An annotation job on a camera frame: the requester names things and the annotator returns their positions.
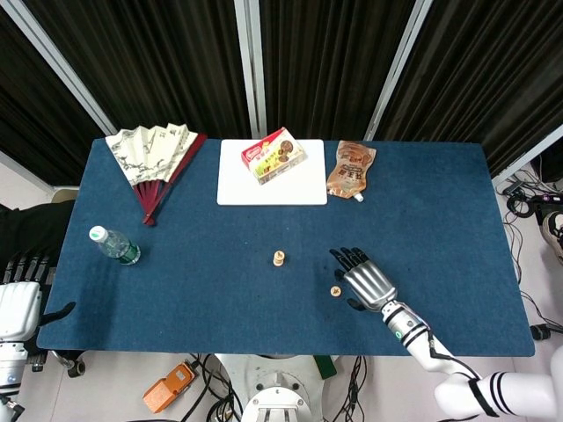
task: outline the gray floor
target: gray floor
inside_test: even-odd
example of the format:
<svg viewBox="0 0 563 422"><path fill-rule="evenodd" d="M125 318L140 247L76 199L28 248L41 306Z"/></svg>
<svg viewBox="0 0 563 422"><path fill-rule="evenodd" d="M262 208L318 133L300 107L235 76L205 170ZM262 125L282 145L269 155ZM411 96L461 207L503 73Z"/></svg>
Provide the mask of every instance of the gray floor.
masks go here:
<svg viewBox="0 0 563 422"><path fill-rule="evenodd" d="M504 214L506 207L503 200L500 200L500 208ZM533 218L519 220L516 224L524 235L522 287L536 299L545 315L563 321L560 300L563 266L539 235ZM528 303L526 309L531 323L541 323ZM466 361L483 375L514 370L547 374L553 351L562 345L563 336L555 335L548 341L537 343L537 352L532 358L472 358ZM88 352L84 356L87 372L77 379L70 379L62 367L49 358L43 373L26 372L19 398L26 412L20 422L125 422L154 418L155 415L143 403L143 393L186 357L185 354L166 353ZM324 412L328 418L340 408L344 399L351 365L351 358L339 359L337 368L340 373L325 387ZM425 373L411 358L370 358L369 372L368 385L361 394L366 420L436 421L445 418L434 400L434 388L444 380L443 375ZM200 391L201 382L197 382L158 416L179 420ZM212 400L207 397L207 402L201 404L190 420L205 420L211 403ZM522 419L501 417L496 420Z"/></svg>

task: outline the table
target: table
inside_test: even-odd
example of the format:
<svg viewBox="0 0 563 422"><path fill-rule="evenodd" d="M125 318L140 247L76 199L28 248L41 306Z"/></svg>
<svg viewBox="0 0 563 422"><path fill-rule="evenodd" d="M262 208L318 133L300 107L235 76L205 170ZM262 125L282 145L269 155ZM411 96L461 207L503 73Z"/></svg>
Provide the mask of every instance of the table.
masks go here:
<svg viewBox="0 0 563 422"><path fill-rule="evenodd" d="M327 174L337 142L325 143ZM103 140L93 143L43 327L52 349L404 355L381 316L330 295L330 248L364 249L398 298L457 355L530 356L534 346L479 145L371 142L365 201L317 207L219 207L220 141L209 139L157 217L143 212ZM94 225L137 241L119 266L88 239ZM283 267L272 265L276 250Z"/></svg>

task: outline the silver robotic hand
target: silver robotic hand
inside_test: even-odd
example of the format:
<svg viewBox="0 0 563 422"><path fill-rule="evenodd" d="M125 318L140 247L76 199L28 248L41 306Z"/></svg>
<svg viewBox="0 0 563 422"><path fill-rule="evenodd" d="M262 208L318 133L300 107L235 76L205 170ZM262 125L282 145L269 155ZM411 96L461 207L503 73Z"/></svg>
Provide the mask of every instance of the silver robotic hand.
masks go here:
<svg viewBox="0 0 563 422"><path fill-rule="evenodd" d="M449 375L435 389L435 400L449 420L470 420L482 414L558 416L557 409L563 406L563 347L552 357L552 377L495 373L481 378L452 356L424 319L396 300L397 289L362 250L330 252L345 270L335 272L337 279L347 282L358 298L348 303L357 310L381 312L384 323L425 370ZM563 422L560 413L558 421Z"/></svg>

